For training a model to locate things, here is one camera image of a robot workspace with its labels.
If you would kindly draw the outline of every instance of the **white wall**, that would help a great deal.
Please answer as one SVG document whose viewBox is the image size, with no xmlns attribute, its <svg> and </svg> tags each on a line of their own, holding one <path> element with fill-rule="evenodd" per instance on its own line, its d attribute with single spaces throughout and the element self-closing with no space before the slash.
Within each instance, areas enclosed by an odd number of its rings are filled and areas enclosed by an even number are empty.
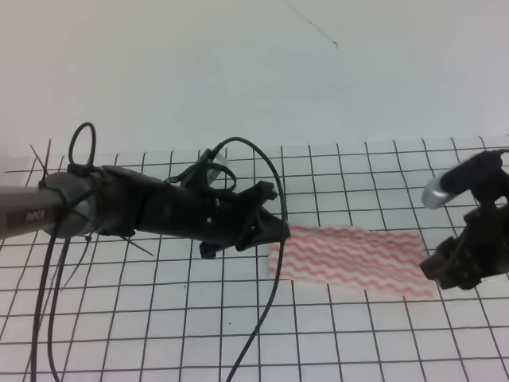
<svg viewBox="0 0 509 382">
<path fill-rule="evenodd" d="M 507 0 L 288 1 L 2 0 L 3 153 L 507 131 Z"/>
</svg>

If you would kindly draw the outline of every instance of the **white grid surface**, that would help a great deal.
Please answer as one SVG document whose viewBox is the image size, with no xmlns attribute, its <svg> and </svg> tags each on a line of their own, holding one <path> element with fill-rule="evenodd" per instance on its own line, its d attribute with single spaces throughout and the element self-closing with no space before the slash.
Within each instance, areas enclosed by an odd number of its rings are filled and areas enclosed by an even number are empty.
<svg viewBox="0 0 509 382">
<path fill-rule="evenodd" d="M 475 207 L 469 194 L 430 211 L 426 181 L 469 155 L 509 146 L 507 137 L 348 143 L 266 149 L 284 181 L 289 222 L 417 232 L 426 250 L 460 234 Z M 166 178 L 197 152 L 101 155 L 97 165 L 127 166 Z M 238 190 L 270 180 L 266 164 L 242 146 L 227 158 Z M 76 158 L 84 162 L 85 158 Z M 66 159 L 52 157 L 52 171 Z M 33 158 L 13 160 L 3 185 L 34 186 Z M 218 180 L 224 186 L 225 180 Z M 278 200 L 269 202 L 278 213 Z M 221 381 L 226 379 L 270 293 L 267 247 L 201 259 L 191 240 L 138 233 L 143 251 L 94 236 L 83 265 L 60 294 L 54 331 L 56 367 L 72 381 Z M 29 380 L 30 334 L 49 237 L 38 232 L 0 247 L 0 380 Z M 84 249 L 72 241 L 63 280 Z M 55 270 L 60 246 L 52 258 Z M 45 312 L 49 306 L 45 299 Z M 39 381 L 52 380 L 41 326 Z M 508 380 L 509 281 L 475 290 L 435 290 L 427 300 L 379 296 L 339 286 L 282 281 L 274 306 L 235 380 L 242 382 Z"/>
</svg>

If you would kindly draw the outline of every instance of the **pink wavy pattern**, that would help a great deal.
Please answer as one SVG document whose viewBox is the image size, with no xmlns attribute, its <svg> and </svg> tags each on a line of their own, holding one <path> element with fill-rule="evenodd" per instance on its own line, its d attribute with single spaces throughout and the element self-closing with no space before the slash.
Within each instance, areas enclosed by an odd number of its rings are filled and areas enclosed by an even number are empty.
<svg viewBox="0 0 509 382">
<path fill-rule="evenodd" d="M 292 280 L 300 280 L 300 281 L 315 281 L 315 280 L 309 280 L 309 276 L 317 277 L 317 276 L 323 276 L 324 279 L 328 280 L 328 283 L 331 281 L 340 282 L 343 284 L 348 285 L 357 285 L 358 287 L 362 287 L 364 289 L 374 289 L 379 291 L 391 291 L 391 292 L 397 292 L 405 295 L 412 295 L 412 296 L 423 296 L 423 297 L 430 297 L 433 295 L 432 292 L 428 292 L 426 290 L 418 289 L 418 288 L 412 288 L 409 286 L 401 287 L 400 285 L 396 285 L 394 283 L 382 283 L 379 280 L 376 279 L 370 279 L 370 280 L 361 280 L 358 277 L 347 277 L 345 275 L 342 275 L 341 273 L 337 272 L 333 275 L 326 275 L 323 271 L 311 271 L 308 267 L 292 267 L 291 270 L 287 269 L 285 271 L 281 272 L 281 277 L 288 278 Z"/>
<path fill-rule="evenodd" d="M 381 267 L 366 267 L 366 264 L 362 262 L 352 261 L 351 259 L 331 259 L 329 256 L 318 255 L 314 252 L 312 255 L 304 254 L 302 252 L 297 251 L 285 251 L 285 257 L 283 258 L 283 265 L 289 263 L 290 260 L 297 261 L 297 263 L 305 263 L 308 262 L 315 267 L 324 267 L 326 269 L 337 269 L 342 268 L 345 271 L 350 272 L 359 272 L 364 276 L 379 276 L 381 279 L 392 278 L 395 280 L 405 282 L 408 279 L 422 280 L 424 276 L 422 274 L 418 274 L 416 271 L 411 269 L 383 269 L 383 265 Z M 277 262 L 278 259 L 276 257 L 269 258 L 270 262 Z"/>
<path fill-rule="evenodd" d="M 369 243 L 353 243 L 345 239 L 323 240 L 318 236 L 311 235 L 292 235 L 291 243 L 288 243 L 290 246 L 293 245 L 304 250 L 303 244 L 312 244 L 317 248 L 335 252 L 334 257 L 336 257 L 336 254 L 357 255 L 362 256 L 366 261 L 376 261 L 376 258 L 379 257 L 388 261 L 395 261 L 401 265 L 417 266 L 425 258 L 423 251 L 412 251 L 410 254 L 413 256 L 406 256 L 407 252 L 402 253 L 397 249 L 390 250 L 385 248 L 382 250 L 373 248 Z"/>
<path fill-rule="evenodd" d="M 362 228 L 295 228 L 292 226 L 293 232 L 301 232 L 305 234 L 317 234 L 320 236 L 332 236 L 336 239 L 348 238 L 350 240 L 358 240 L 361 242 L 369 241 L 374 246 L 385 246 L 389 248 L 398 248 L 408 246 L 415 248 L 419 245 L 421 237 L 414 233 L 387 233 L 387 232 L 371 232 Z"/>
<path fill-rule="evenodd" d="M 433 283 L 418 268 L 425 259 L 418 234 L 302 226 L 290 226 L 290 231 L 283 278 L 342 283 L 412 296 L 433 294 Z M 274 277 L 279 246 L 275 244 L 270 249 L 269 275 Z"/>
</svg>

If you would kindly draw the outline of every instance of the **black grid line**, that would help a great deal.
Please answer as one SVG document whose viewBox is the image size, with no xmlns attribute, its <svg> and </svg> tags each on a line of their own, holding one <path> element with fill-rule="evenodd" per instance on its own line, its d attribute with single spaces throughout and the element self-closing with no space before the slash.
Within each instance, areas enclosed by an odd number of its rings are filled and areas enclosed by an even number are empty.
<svg viewBox="0 0 509 382">
<path fill-rule="evenodd" d="M 484 146 L 484 140 L 481 137 L 479 137 L 479 138 L 480 138 L 480 141 L 483 143 L 483 146 Z M 457 158 L 458 163 L 459 163 L 459 162 L 461 162 L 461 160 L 460 160 L 460 156 L 458 155 L 458 152 L 457 152 L 457 149 L 456 149 L 456 143 L 454 142 L 454 139 L 452 139 L 452 138 L 451 138 L 451 141 L 453 143 L 454 152 L 456 154 L 456 158 Z M 451 220 L 451 216 L 449 215 L 449 210 L 445 209 L 445 211 L 447 212 L 447 216 L 448 216 L 449 220 L 452 223 L 453 221 Z M 457 232 L 456 232 L 455 228 L 453 228 L 453 231 L 454 231 L 454 234 L 457 235 Z M 474 290 L 476 291 L 476 296 L 479 299 L 479 304 L 480 304 L 481 310 L 483 311 L 484 319 L 486 320 L 486 322 L 488 324 L 488 329 L 490 331 L 490 335 L 492 336 L 492 340 L 493 340 L 493 344 L 495 345 L 496 352 L 499 354 L 500 362 L 502 364 L 503 370 L 506 373 L 507 380 L 509 380 L 509 372 L 507 371 L 506 363 L 502 359 L 502 353 L 500 352 L 499 344 L 498 344 L 498 342 L 495 339 L 495 334 L 493 333 L 493 328 L 490 325 L 490 320 L 488 318 L 488 314 L 486 313 L 486 309 L 484 308 L 483 299 L 480 297 L 480 294 L 479 294 L 479 291 L 477 290 L 477 287 L 475 287 Z"/>
<path fill-rule="evenodd" d="M 311 146 L 308 145 L 309 149 L 309 163 L 311 165 L 311 174 L 313 174 L 313 156 L 311 155 Z M 320 208 L 318 207 L 318 198 L 317 198 L 317 185 L 315 183 L 315 177 L 313 175 L 313 191 L 315 192 L 315 206 L 317 207 L 317 220 L 318 220 L 318 227 L 321 227 L 321 221 L 320 221 Z M 329 285 L 327 285 L 327 297 L 328 297 L 328 304 L 329 308 L 331 310 L 331 320 L 332 320 L 332 331 L 334 334 L 334 345 L 336 345 L 336 355 L 337 355 L 337 365 L 338 369 L 340 370 L 340 379 L 343 380 L 343 369 L 341 368 L 341 357 L 340 357 L 340 346 L 337 342 L 337 335 L 336 335 L 336 321 L 334 319 L 334 309 L 332 308 L 332 297 L 331 297 L 331 288 Z"/>
<path fill-rule="evenodd" d="M 117 154 L 115 156 L 115 164 L 117 163 L 118 159 L 119 159 L 119 155 Z M 80 312 L 81 312 L 81 308 L 83 306 L 83 301 L 84 301 L 84 298 L 85 298 L 85 293 L 87 293 L 86 286 L 87 286 L 87 283 L 88 283 L 88 277 L 90 276 L 90 272 L 91 272 L 91 269 L 92 269 L 92 264 L 94 262 L 95 251 L 97 250 L 98 240 L 99 240 L 99 235 L 95 235 L 95 240 L 94 240 L 95 242 L 94 242 L 94 247 L 92 249 L 91 261 L 90 261 L 90 265 L 87 268 L 87 275 L 85 276 L 85 280 L 84 280 L 84 287 L 83 287 L 83 292 L 82 292 L 81 298 L 80 298 L 80 304 L 78 306 L 78 311 L 76 312 L 76 319 L 74 320 L 74 324 L 73 324 L 73 327 L 72 327 L 71 341 L 70 341 L 70 344 L 69 344 L 69 349 L 67 351 L 67 355 L 65 357 L 64 369 L 62 371 L 62 377 L 60 378 L 61 382 L 64 382 L 65 372 L 66 372 L 66 369 L 67 369 L 67 366 L 68 366 L 69 357 L 71 356 L 72 342 L 73 342 L 74 336 L 76 334 L 76 327 L 78 326 L 78 320 L 80 318 Z"/>
<path fill-rule="evenodd" d="M 474 147 L 460 147 L 457 148 L 458 151 L 469 151 L 469 150 L 490 150 L 490 149 L 508 149 L 509 146 L 497 146 L 497 147 L 486 147 L 483 146 L 474 146 Z M 430 153 L 433 152 L 444 152 L 444 151 L 452 151 L 453 149 L 428 149 L 427 151 Z M 412 154 L 412 153 L 424 153 L 426 150 L 400 150 L 400 154 Z M 358 155 L 366 155 L 367 153 L 343 153 L 341 154 L 342 157 L 349 157 L 349 156 L 358 156 Z M 396 154 L 395 151 L 381 151 L 376 153 L 370 153 L 370 155 L 384 155 L 384 154 Z M 313 157 L 315 158 L 321 158 L 321 157 L 335 157 L 335 154 L 314 154 Z M 270 159 L 278 159 L 279 156 L 271 156 L 268 155 Z M 307 155 L 288 155 L 285 156 L 285 158 L 307 158 Z M 242 162 L 242 161 L 250 161 L 251 158 L 232 158 L 229 159 L 229 162 Z M 174 162 L 174 165 L 191 165 L 194 162 Z M 147 163 L 145 166 L 167 166 L 168 162 L 157 162 L 157 163 Z M 141 165 L 119 165 L 119 167 L 140 167 Z M 49 168 L 48 171 L 57 171 L 58 169 Z M 27 173 L 29 170 L 21 169 L 21 170 L 7 170 L 5 173 Z M 34 172 L 42 172 L 42 169 L 35 169 Z"/>
<path fill-rule="evenodd" d="M 482 361 L 482 360 L 498 360 L 498 357 L 464 357 L 464 361 Z M 504 360 L 509 360 L 509 357 L 503 357 Z M 448 362 L 448 361 L 458 361 L 457 358 L 430 358 L 428 360 L 423 361 L 426 363 L 433 362 Z M 418 363 L 419 360 L 396 360 L 396 361 L 384 361 L 381 364 L 414 364 Z M 341 364 L 379 364 L 378 361 L 344 361 Z M 311 363 L 311 362 L 302 362 L 300 364 L 292 364 L 292 363 L 277 363 L 277 364 L 261 364 L 263 368 L 277 368 L 281 366 L 323 366 L 323 365 L 337 365 L 336 362 L 319 362 L 319 363 Z M 257 364 L 241 364 L 240 368 L 253 368 L 257 367 Z M 180 369 L 191 369 L 191 368 L 217 368 L 216 365 L 193 365 L 193 366 L 184 366 L 180 367 L 168 367 L 168 368 L 144 368 L 143 371 L 162 371 L 162 370 L 180 370 Z M 129 368 L 129 369 L 108 369 L 108 372 L 140 372 L 140 368 Z M 37 374 L 50 374 L 51 372 L 38 372 Z M 67 372 L 67 374 L 81 374 L 81 373 L 101 373 L 101 369 L 84 369 L 84 370 L 72 370 Z M 22 375 L 22 372 L 0 372 L 0 376 L 19 376 Z"/>
<path fill-rule="evenodd" d="M 429 166 L 429 169 L 431 170 L 433 176 L 435 176 L 435 172 L 434 170 L 432 169 L 431 167 L 431 162 L 429 160 L 429 154 L 428 152 L 426 151 L 426 143 L 424 141 L 424 139 L 422 139 L 422 144 L 424 145 L 424 151 L 425 151 L 425 155 L 426 155 L 426 159 L 428 160 L 428 166 Z M 451 220 L 451 216 L 449 215 L 449 211 L 447 210 L 447 207 L 444 207 L 445 211 L 447 212 L 447 217 L 449 219 L 449 223 L 451 225 L 453 225 L 453 221 Z M 447 318 L 447 323 L 449 324 L 449 327 L 451 328 L 451 335 L 453 336 L 453 341 L 454 341 L 454 345 L 456 346 L 456 351 L 458 352 L 458 357 L 460 358 L 460 363 L 461 363 L 461 367 L 463 369 L 463 372 L 464 372 L 464 376 L 465 378 L 467 379 L 467 382 L 470 381 L 470 378 L 468 376 L 468 373 L 467 373 L 467 369 L 465 368 L 464 366 L 464 361 L 463 361 L 463 358 L 461 357 L 461 352 L 460 352 L 460 346 L 458 345 L 458 341 L 456 339 L 456 334 L 454 333 L 454 330 L 453 330 L 453 326 L 451 324 L 451 319 L 449 317 L 449 313 L 447 311 L 447 307 L 445 305 L 445 302 L 444 302 L 444 299 L 443 299 L 443 296 L 442 296 L 442 292 L 440 290 L 440 288 L 438 289 L 438 293 L 440 294 L 441 296 L 441 300 L 442 300 L 442 305 L 444 307 L 444 312 L 445 312 L 445 316 Z"/>
<path fill-rule="evenodd" d="M 253 185 L 256 184 L 256 156 L 255 156 L 255 150 L 253 151 Z M 258 269 L 258 263 L 261 258 L 260 254 L 258 253 L 258 246 L 254 249 L 254 257 L 256 261 L 256 318 L 259 319 L 260 317 L 260 272 Z M 256 342 L 258 344 L 258 382 L 262 382 L 262 342 L 260 339 L 260 332 L 261 329 L 258 331 L 258 334 L 256 336 Z"/>
<path fill-rule="evenodd" d="M 282 186 L 283 186 L 283 192 L 286 193 L 285 154 L 284 154 L 282 146 L 280 147 L 280 150 L 281 150 Z M 297 346 L 296 346 L 296 350 L 297 350 L 297 368 L 298 368 L 298 371 L 299 371 L 299 382 L 302 382 L 301 350 L 299 348 L 299 329 L 298 329 L 298 324 L 297 324 L 297 305 L 295 303 L 295 286 L 294 286 L 293 280 L 290 281 L 290 286 L 291 286 L 291 289 L 292 289 L 293 319 L 294 319 L 294 325 L 295 325 L 295 342 L 297 344 Z"/>
<path fill-rule="evenodd" d="M 385 304 L 387 304 L 387 305 L 402 304 L 402 302 L 401 301 L 379 302 L 379 304 L 384 304 L 384 305 Z M 311 305 L 311 306 L 327 306 L 327 307 L 329 307 L 329 304 L 325 303 L 325 304 L 321 304 L 321 305 Z M 235 306 L 235 308 L 229 308 L 229 309 L 242 309 L 242 308 L 255 308 L 255 306 Z M 207 308 L 202 307 L 202 308 L 195 308 L 195 309 L 214 310 L 214 309 L 218 309 L 218 308 L 217 307 L 207 307 Z M 161 311 L 168 311 L 168 310 L 153 310 L 153 312 L 161 312 Z M 107 314 L 107 313 L 110 313 L 110 312 L 93 312 L 93 313 L 87 312 L 87 313 L 81 313 L 81 314 Z M 460 332 L 461 330 L 489 329 L 490 327 L 494 328 L 494 329 L 507 329 L 507 328 L 509 328 L 509 325 L 458 326 L 458 327 L 453 328 L 453 330 Z M 450 328 L 414 328 L 413 329 L 414 332 L 423 332 L 423 333 L 425 333 L 425 332 L 449 332 L 450 330 L 451 330 Z M 347 333 L 410 333 L 410 332 L 411 332 L 411 329 L 350 329 L 350 330 L 321 330 L 321 331 L 312 331 L 312 332 L 303 330 L 298 333 L 299 334 L 336 334 L 336 333 L 337 334 L 347 334 Z M 181 336 L 150 336 L 149 335 L 146 337 L 132 336 L 132 337 L 109 338 L 109 339 L 108 339 L 108 336 L 106 336 L 105 338 L 90 338 L 90 339 L 72 340 L 72 341 L 55 340 L 55 341 L 52 341 L 52 343 L 53 344 L 70 344 L 72 342 L 73 344 L 78 344 L 78 343 L 106 342 L 106 341 L 109 341 L 109 342 L 136 341 L 136 340 L 142 341 L 144 339 L 147 339 L 147 340 L 180 340 L 183 338 L 245 337 L 248 334 L 249 334 L 248 332 L 245 332 L 245 333 L 223 333 L 223 334 L 189 334 L 189 335 L 181 335 Z M 277 333 L 260 333 L 260 337 L 289 336 L 289 335 L 293 336 L 294 334 L 295 334 L 294 331 L 290 331 L 290 332 L 281 331 L 281 332 L 277 332 Z M 47 343 L 48 343 L 47 341 L 39 342 L 39 344 L 47 344 Z M 3 342 L 2 343 L 2 345 L 29 345 L 29 344 L 30 344 L 30 341 L 17 341 L 17 342 Z"/>
<path fill-rule="evenodd" d="M 28 177 L 28 179 L 26 180 L 25 187 L 27 187 L 27 186 L 28 186 L 29 181 L 30 181 L 30 177 L 32 177 L 33 167 L 35 167 L 35 163 L 36 163 L 36 159 L 34 159 L 34 160 L 33 160 L 33 163 L 32 163 L 32 169 L 30 170 L 29 177 Z M 23 275 L 25 274 L 26 266 L 28 265 L 29 260 L 30 260 L 30 255 L 32 255 L 33 243 L 35 243 L 36 238 L 37 238 L 37 233 L 36 233 L 36 234 L 35 234 L 35 236 L 33 237 L 33 242 L 32 242 L 32 245 L 30 246 L 29 254 L 28 254 L 28 256 L 26 257 L 25 266 L 24 266 L 24 267 L 22 267 L 21 274 L 20 274 L 19 279 L 18 279 L 18 281 L 17 281 L 17 283 L 16 283 L 16 289 L 14 290 L 13 298 L 12 298 L 12 300 L 11 300 L 11 302 L 10 302 L 9 309 L 7 310 L 6 320 L 5 320 L 5 321 L 4 321 L 4 323 L 3 323 L 2 331 L 0 331 L 0 341 L 2 340 L 3 332 L 4 332 L 4 330 L 6 329 L 7 322 L 9 321 L 10 312 L 11 312 L 11 310 L 13 309 L 14 301 L 16 300 L 17 289 L 19 288 L 19 285 L 20 285 L 20 283 L 21 283 L 21 280 L 23 279 Z"/>
<path fill-rule="evenodd" d="M 396 151 L 396 159 L 398 160 L 398 166 L 399 166 L 399 169 L 402 171 L 402 167 L 401 167 L 401 161 L 399 160 L 399 155 L 398 155 L 398 147 L 396 146 L 396 142 L 395 141 L 392 141 L 393 144 L 394 144 L 394 150 Z M 406 179 L 405 177 L 403 176 L 403 173 L 402 173 L 402 177 L 403 177 L 403 181 L 405 182 L 405 185 L 406 185 Z M 412 205 L 412 207 L 414 207 L 414 203 L 412 201 L 412 196 L 410 195 L 410 191 L 408 189 L 406 189 L 406 194 L 408 196 L 408 199 L 410 201 L 410 205 Z M 417 214 L 415 213 L 415 209 L 413 209 L 413 212 L 414 212 L 414 219 L 415 221 L 417 222 L 418 221 L 418 218 L 417 218 Z M 417 352 L 417 357 L 419 359 L 419 364 L 421 365 L 421 371 L 422 371 L 422 377 L 424 378 L 424 381 L 427 382 L 428 378 L 426 376 L 426 373 L 425 373 L 425 369 L 424 369 L 424 364 L 422 363 L 422 359 L 421 359 L 421 352 L 419 351 L 419 346 L 418 346 L 418 343 L 417 343 L 417 338 L 415 336 L 415 328 L 414 328 L 414 324 L 412 322 L 412 317 L 410 316 L 410 311 L 408 309 L 408 304 L 407 304 L 407 300 L 405 298 L 405 296 L 403 296 L 403 302 L 405 304 L 405 311 L 406 311 L 406 316 L 408 318 L 408 322 L 410 324 L 410 330 L 412 332 L 412 338 L 414 340 L 414 345 L 415 345 L 415 351 Z"/>
<path fill-rule="evenodd" d="M 373 185 L 375 185 L 375 195 L 376 195 L 376 200 L 378 201 L 378 204 L 379 204 L 379 210 L 380 210 L 380 215 L 382 216 L 383 227 L 387 228 L 387 226 L 385 224 L 385 218 L 383 217 L 383 211 L 382 211 L 382 208 L 380 207 L 381 204 L 380 204 L 379 194 L 376 191 L 376 181 L 375 181 L 375 176 L 373 175 L 373 171 L 371 168 L 371 161 L 369 159 L 369 155 L 367 156 L 367 164 L 369 165 L 369 170 L 371 172 L 371 179 L 373 180 Z M 369 297 L 367 296 L 366 290 L 364 291 L 364 295 L 366 296 L 366 305 L 367 305 L 367 312 L 369 313 L 369 321 L 371 323 L 371 328 L 373 329 L 373 338 L 375 339 L 376 356 L 379 359 L 380 375 L 382 376 L 382 382 L 385 382 L 385 375 L 383 373 L 382 362 L 380 359 L 379 342 L 378 342 L 378 338 L 376 337 L 375 323 L 373 322 L 373 313 L 371 312 L 371 307 L 369 306 L 370 301 L 369 301 Z"/>
<path fill-rule="evenodd" d="M 143 173 L 143 164 L 145 162 L 145 153 L 142 156 L 142 168 L 141 173 Z M 126 268 L 126 259 L 127 259 L 127 253 L 129 251 L 129 245 L 130 243 L 126 243 L 126 249 L 124 251 L 124 261 L 122 263 L 122 267 L 120 269 L 120 275 L 119 275 L 119 284 L 117 285 L 117 293 L 115 296 L 115 304 L 113 307 L 113 314 L 111 315 L 111 321 L 110 321 L 110 328 L 108 330 L 108 338 L 106 339 L 106 348 L 104 349 L 104 358 L 103 358 L 103 367 L 101 368 L 101 375 L 99 378 L 99 382 L 103 381 L 104 372 L 106 371 L 106 362 L 108 358 L 108 350 L 110 348 L 110 342 L 111 342 L 111 331 L 113 330 L 113 325 L 115 323 L 115 315 L 117 314 L 117 304 L 119 303 L 119 296 L 122 289 L 122 277 L 124 275 L 124 269 Z"/>
<path fill-rule="evenodd" d="M 228 149 L 224 151 L 224 158 L 228 159 Z M 224 177 L 224 188 L 227 187 L 227 179 Z M 225 252 L 223 251 L 223 256 L 221 256 L 221 311 L 220 311 L 220 354 L 219 354 L 219 366 L 217 368 L 217 380 L 221 382 L 221 372 L 223 367 L 223 320 L 224 320 L 224 256 Z"/>
<path fill-rule="evenodd" d="M 173 159 L 173 152 L 169 154 L 169 170 L 168 170 L 168 178 L 171 177 L 172 173 L 172 159 Z M 145 338 L 143 339 L 143 351 L 142 351 L 142 363 L 140 366 L 140 378 L 139 382 L 142 382 L 143 379 L 143 367 L 145 366 L 145 356 L 146 356 L 146 345 L 149 338 L 149 330 L 150 330 L 150 319 L 152 317 L 152 305 L 153 305 L 153 294 L 156 290 L 156 278 L 157 278 L 157 268 L 159 266 L 159 256 L 161 254 L 161 243 L 162 243 L 162 235 L 159 235 L 159 244 L 157 246 L 157 255 L 156 255 L 156 264 L 153 270 L 153 282 L 152 282 L 152 293 L 150 294 L 150 305 L 149 305 L 149 312 L 147 314 L 146 319 L 146 330 L 145 330 Z"/>
<path fill-rule="evenodd" d="M 192 246 L 194 244 L 194 240 L 191 240 L 191 247 L 189 249 L 189 265 L 188 265 L 188 279 L 187 283 L 185 284 L 185 311 L 184 311 L 184 327 L 182 329 L 182 333 L 185 336 L 185 330 L 187 328 L 187 318 L 188 318 L 188 303 L 189 303 L 189 289 L 191 289 L 191 267 L 192 267 Z M 181 359 L 180 359 L 180 370 L 178 372 L 178 380 L 179 382 L 182 381 L 182 369 L 183 369 L 183 363 L 184 363 L 184 350 L 185 350 L 185 337 L 182 338 L 182 344 L 181 344 Z"/>
<path fill-rule="evenodd" d="M 490 301 L 490 300 L 507 300 L 507 302 L 509 303 L 509 298 L 507 297 L 484 297 L 482 298 L 483 300 L 486 300 L 486 301 Z M 426 300 L 412 300 L 411 303 L 419 303 L 419 302 L 441 302 L 442 300 L 441 299 L 426 299 Z M 467 301 L 479 301 L 479 299 L 477 297 L 475 298 L 450 298 L 450 299 L 445 299 L 444 300 L 445 302 L 467 302 Z M 366 302 L 332 302 L 332 305 L 333 306 L 345 306 L 345 305 L 363 305 L 365 304 Z M 390 305 L 390 304 L 402 304 L 403 303 L 403 300 L 394 300 L 394 301 L 391 301 L 391 300 L 388 300 L 388 301 L 371 301 L 370 304 L 371 305 Z M 256 306 L 256 305 L 236 305 L 236 306 L 224 306 L 223 309 L 237 309 L 237 308 L 257 308 L 257 307 L 262 307 L 263 304 L 260 304 L 259 306 Z M 291 304 L 274 304 L 273 305 L 274 307 L 293 307 L 293 303 Z M 316 302 L 316 303 L 296 303 L 295 306 L 329 306 L 329 303 L 328 302 L 323 302 L 323 303 L 320 303 L 320 302 Z M 210 309 L 210 310 L 215 310 L 215 309 L 220 309 L 221 306 L 188 306 L 187 310 L 195 310 L 195 309 L 199 309 L 199 310 L 206 310 L 206 309 Z M 153 308 L 152 311 L 153 312 L 167 312 L 167 311 L 175 311 L 175 310 L 185 310 L 185 308 Z M 119 310 L 118 312 L 119 313 L 148 313 L 150 310 L 148 309 L 132 309 L 132 310 Z M 112 310 L 94 310 L 94 311 L 91 311 L 91 312 L 81 312 L 80 314 L 82 315 L 87 315 L 87 314 L 112 314 L 113 311 Z M 56 316 L 74 316 L 76 315 L 76 313 L 74 312 L 65 312 L 65 313 L 56 313 L 55 314 Z M 10 317 L 14 318 L 14 317 L 33 317 L 33 314 L 11 314 Z M 487 326 L 487 325 L 478 325 L 478 326 L 457 326 L 454 328 L 454 330 L 457 330 L 457 329 L 488 329 L 490 326 Z M 508 325 L 491 325 L 492 328 L 509 328 L 509 324 Z M 426 328 L 422 328 L 422 329 L 419 329 L 419 328 L 414 328 L 414 331 L 422 331 L 422 330 L 428 330 Z M 80 342 L 80 341 L 86 341 L 86 340 L 74 340 L 74 342 Z M 28 344 L 29 342 L 28 341 L 14 341 L 14 342 L 2 342 L 1 345 L 6 345 L 6 344 L 10 344 L 10 345 L 14 345 L 14 344 Z"/>
</svg>

